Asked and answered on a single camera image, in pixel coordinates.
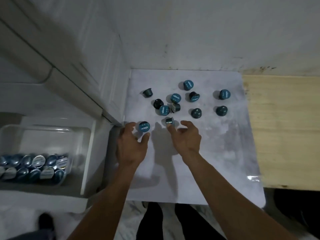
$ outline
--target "white table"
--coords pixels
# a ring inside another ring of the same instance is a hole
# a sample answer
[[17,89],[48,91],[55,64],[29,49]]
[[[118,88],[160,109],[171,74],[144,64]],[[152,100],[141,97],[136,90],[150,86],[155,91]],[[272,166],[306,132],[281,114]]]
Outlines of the white table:
[[[183,90],[185,80],[194,82],[190,91]],[[142,95],[147,88],[152,88],[150,98]],[[231,92],[229,99],[218,100],[222,89]],[[200,94],[194,103],[186,100],[192,91]],[[153,101],[161,99],[166,105],[173,93],[182,96],[181,110],[160,116]],[[228,107],[224,117],[215,113],[215,108],[221,105]],[[191,117],[194,108],[202,110],[201,118]],[[201,155],[251,202],[258,207],[265,205],[242,78],[240,73],[222,71],[132,70],[125,120],[148,121],[151,137],[146,158],[131,184],[128,200],[207,204],[189,168],[173,148],[165,126],[168,117],[174,117],[176,123],[192,121],[202,136]]]

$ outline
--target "tiled floor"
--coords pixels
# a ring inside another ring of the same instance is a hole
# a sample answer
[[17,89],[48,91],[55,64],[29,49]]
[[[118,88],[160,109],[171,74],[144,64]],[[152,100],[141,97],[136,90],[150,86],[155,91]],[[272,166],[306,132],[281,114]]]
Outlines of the tiled floor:
[[[273,190],[265,189],[267,205],[265,210],[279,223],[285,226],[289,231],[295,234],[300,240],[316,240],[314,236],[306,232],[306,230],[296,222],[291,221],[281,214],[274,206]],[[160,203],[163,212],[163,236],[168,240],[183,240],[183,234],[180,222],[174,213],[174,204]],[[213,217],[208,206],[193,206],[219,233],[223,234],[220,226]],[[128,201],[126,202],[118,229],[115,235],[115,240],[134,240],[140,221],[143,218],[146,209],[141,202]],[[0,240],[5,240],[22,233],[34,231],[37,229],[37,219],[41,211],[33,209],[0,208]],[[69,234],[74,230],[77,224],[81,221],[84,214],[72,213],[51,213],[57,231],[57,240],[67,239]]]

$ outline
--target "light wood surface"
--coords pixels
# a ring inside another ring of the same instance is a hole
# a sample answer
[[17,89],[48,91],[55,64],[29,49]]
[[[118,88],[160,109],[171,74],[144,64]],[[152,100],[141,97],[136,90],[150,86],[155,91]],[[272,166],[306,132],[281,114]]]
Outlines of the light wood surface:
[[264,187],[320,190],[320,77],[243,76]]

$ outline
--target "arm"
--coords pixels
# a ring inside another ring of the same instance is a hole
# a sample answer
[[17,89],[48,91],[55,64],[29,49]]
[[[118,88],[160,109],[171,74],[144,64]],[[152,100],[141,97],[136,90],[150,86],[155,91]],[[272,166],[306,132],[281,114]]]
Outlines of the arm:
[[150,133],[141,142],[132,134],[135,123],[125,125],[117,140],[119,167],[112,182],[104,189],[97,202],[75,228],[68,240],[114,239],[126,196],[137,167],[147,153]]
[[175,149],[189,167],[210,209],[229,240],[295,240],[283,226],[251,203],[199,154],[201,136],[190,121],[187,128],[169,125]]

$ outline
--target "plastic container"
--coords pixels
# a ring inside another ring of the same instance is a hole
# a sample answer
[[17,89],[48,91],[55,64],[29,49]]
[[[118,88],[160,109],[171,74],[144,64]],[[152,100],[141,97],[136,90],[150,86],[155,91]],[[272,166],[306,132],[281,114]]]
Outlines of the plastic container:
[[76,134],[68,127],[10,124],[0,129],[0,155],[21,153],[48,157],[51,154],[68,154],[64,178],[58,185],[71,172],[73,157],[78,150],[77,142]]

